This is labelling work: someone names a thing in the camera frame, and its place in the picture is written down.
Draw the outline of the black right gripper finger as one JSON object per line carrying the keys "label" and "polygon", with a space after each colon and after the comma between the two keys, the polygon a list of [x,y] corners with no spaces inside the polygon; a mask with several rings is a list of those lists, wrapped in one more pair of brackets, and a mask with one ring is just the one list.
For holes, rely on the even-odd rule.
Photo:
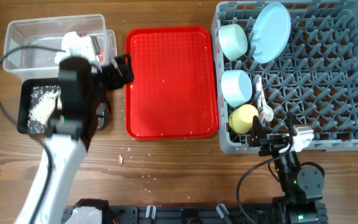
{"label": "black right gripper finger", "polygon": [[252,120],[252,129],[250,134],[250,147],[259,147],[262,145],[262,141],[265,139],[265,131],[262,127],[258,116],[254,116]]}
{"label": "black right gripper finger", "polygon": [[293,130],[293,126],[295,124],[297,124],[297,118],[293,115],[293,113],[291,111],[287,112],[286,115],[286,124],[287,124],[287,128],[288,128],[288,133],[290,136],[294,136],[294,130]]}

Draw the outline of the cream plastic spoon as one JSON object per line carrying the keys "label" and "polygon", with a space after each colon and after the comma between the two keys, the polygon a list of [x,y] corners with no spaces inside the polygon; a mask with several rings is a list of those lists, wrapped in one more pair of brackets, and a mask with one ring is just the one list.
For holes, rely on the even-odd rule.
{"label": "cream plastic spoon", "polygon": [[264,88],[262,90],[262,106],[264,111],[264,121],[271,122],[274,117],[274,112],[273,109],[266,102]]}

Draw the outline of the yellow plastic cup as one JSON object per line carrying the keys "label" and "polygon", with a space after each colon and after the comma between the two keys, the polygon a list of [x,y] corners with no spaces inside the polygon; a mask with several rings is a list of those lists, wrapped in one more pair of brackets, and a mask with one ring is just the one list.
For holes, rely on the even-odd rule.
{"label": "yellow plastic cup", "polygon": [[229,126],[237,134],[248,133],[252,129],[254,116],[259,116],[255,106],[249,104],[242,105],[230,114]]}

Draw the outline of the light blue bowl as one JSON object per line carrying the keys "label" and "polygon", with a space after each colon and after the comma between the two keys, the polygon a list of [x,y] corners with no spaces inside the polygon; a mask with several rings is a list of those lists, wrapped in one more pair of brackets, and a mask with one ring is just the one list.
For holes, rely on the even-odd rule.
{"label": "light blue bowl", "polygon": [[223,97],[231,107],[247,103],[252,97],[252,83],[243,70],[228,70],[221,77]]}

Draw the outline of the green bowl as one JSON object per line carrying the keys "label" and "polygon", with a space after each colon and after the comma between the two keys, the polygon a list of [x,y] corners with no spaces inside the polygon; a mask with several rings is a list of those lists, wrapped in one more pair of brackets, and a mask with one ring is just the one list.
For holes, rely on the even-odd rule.
{"label": "green bowl", "polygon": [[242,27],[238,24],[220,27],[218,38],[223,54],[231,61],[237,60],[247,52],[247,37]]}

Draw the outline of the light blue plate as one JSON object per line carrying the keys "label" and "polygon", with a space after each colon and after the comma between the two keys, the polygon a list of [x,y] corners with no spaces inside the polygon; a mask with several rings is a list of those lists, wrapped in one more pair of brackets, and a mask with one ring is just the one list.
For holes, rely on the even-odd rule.
{"label": "light blue plate", "polygon": [[284,50],[291,32],[291,19],[287,8],[272,2],[258,15],[253,28],[250,46],[255,47],[252,55],[257,63],[276,59]]}

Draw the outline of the pink plastic fork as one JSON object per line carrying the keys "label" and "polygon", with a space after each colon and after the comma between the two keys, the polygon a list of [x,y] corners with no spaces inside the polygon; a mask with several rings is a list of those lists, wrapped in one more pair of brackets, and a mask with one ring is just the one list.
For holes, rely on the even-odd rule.
{"label": "pink plastic fork", "polygon": [[256,100],[257,100],[257,109],[259,112],[259,121],[264,122],[264,111],[262,106],[262,78],[260,75],[256,75],[254,78],[255,90],[256,90]]}

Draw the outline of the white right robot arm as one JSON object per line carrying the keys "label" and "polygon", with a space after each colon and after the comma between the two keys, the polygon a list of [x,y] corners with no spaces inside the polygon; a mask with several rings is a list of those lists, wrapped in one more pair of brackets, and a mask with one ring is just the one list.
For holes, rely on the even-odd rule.
{"label": "white right robot arm", "polygon": [[273,223],[327,223],[323,198],[324,169],[314,162],[301,163],[296,150],[302,150],[314,137],[313,130],[288,112],[286,115],[288,134],[269,139],[257,125],[254,131],[260,146],[259,156],[272,156],[276,179],[283,195],[272,200]]}

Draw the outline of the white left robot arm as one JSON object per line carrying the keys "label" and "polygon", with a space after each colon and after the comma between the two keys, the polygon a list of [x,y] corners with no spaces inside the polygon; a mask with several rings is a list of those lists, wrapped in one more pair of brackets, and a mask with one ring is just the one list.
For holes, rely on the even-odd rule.
{"label": "white left robot arm", "polygon": [[106,92],[134,80],[131,56],[120,55],[115,61],[116,65],[94,72],[89,60],[71,56],[59,63],[56,78],[23,82],[17,119],[17,129],[23,134],[28,132],[23,122],[33,88],[57,86],[60,92],[50,105],[42,158],[16,223],[59,223],[62,219],[74,176],[98,127],[97,110],[106,101]]}

